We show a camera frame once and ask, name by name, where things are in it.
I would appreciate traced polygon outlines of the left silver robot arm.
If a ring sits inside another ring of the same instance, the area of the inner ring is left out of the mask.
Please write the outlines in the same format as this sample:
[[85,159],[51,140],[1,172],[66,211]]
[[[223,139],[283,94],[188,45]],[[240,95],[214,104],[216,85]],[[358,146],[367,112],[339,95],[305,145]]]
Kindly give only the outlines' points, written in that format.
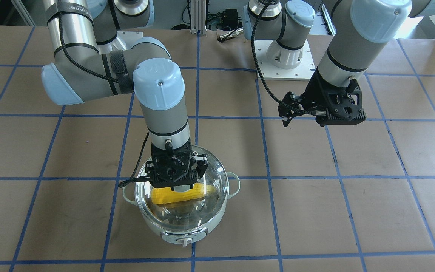
[[[357,125],[366,120],[359,79],[405,19],[435,14],[435,0],[326,0],[336,34],[316,66],[305,91],[289,91],[279,99],[269,89],[251,45],[257,73],[278,105],[283,126],[302,115],[315,116],[320,126]],[[282,69],[300,64],[300,53],[315,20],[314,8],[303,0],[250,0],[244,7],[245,38],[271,40],[267,58]]]

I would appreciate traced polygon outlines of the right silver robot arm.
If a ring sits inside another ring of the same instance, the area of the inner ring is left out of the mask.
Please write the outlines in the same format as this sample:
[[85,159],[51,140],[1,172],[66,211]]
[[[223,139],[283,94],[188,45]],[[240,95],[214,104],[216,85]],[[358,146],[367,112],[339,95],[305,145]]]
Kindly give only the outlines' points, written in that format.
[[154,188],[192,189],[207,170],[207,155],[192,149],[185,83],[164,45],[152,37],[126,43],[119,31],[152,24],[150,0],[45,0],[54,62],[42,68],[48,97],[74,105],[134,94],[151,139],[147,175]]

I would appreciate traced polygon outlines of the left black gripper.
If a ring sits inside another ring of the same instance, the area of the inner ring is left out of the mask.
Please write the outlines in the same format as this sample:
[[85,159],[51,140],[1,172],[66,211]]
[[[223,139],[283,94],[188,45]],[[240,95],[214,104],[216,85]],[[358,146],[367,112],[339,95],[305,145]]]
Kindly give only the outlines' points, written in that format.
[[288,127],[294,117],[307,115],[307,110],[325,112],[316,116],[320,126],[357,125],[366,120],[361,88],[354,76],[346,80],[345,87],[337,87],[316,70],[302,96],[289,91],[281,102],[278,113],[284,127]]

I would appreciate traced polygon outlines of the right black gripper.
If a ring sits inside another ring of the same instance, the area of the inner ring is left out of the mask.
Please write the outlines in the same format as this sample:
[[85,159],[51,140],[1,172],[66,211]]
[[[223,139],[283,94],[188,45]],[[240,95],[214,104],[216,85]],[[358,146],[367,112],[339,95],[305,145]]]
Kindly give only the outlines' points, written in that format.
[[[168,153],[167,150],[151,146],[151,160],[146,162],[145,174],[150,175],[150,184],[154,188],[166,188],[193,185],[202,178],[208,167],[207,154],[195,154],[191,158],[192,146],[182,146]],[[197,162],[196,170],[192,168]]]

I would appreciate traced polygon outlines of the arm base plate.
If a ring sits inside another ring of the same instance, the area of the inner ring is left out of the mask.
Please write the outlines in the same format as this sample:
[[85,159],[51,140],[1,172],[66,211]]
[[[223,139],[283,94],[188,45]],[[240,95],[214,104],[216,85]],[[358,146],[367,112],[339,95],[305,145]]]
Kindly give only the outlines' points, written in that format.
[[265,80],[309,81],[315,71],[307,40],[298,50],[282,48],[277,41],[257,40],[255,50]]

